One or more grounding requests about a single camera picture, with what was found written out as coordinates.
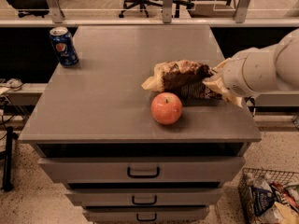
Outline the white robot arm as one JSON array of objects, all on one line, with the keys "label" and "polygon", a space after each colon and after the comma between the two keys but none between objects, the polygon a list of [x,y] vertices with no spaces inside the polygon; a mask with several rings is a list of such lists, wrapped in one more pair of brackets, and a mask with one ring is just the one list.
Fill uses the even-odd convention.
[{"label": "white robot arm", "polygon": [[239,51],[221,70],[224,87],[233,95],[258,96],[299,90],[299,29],[262,49]]}]

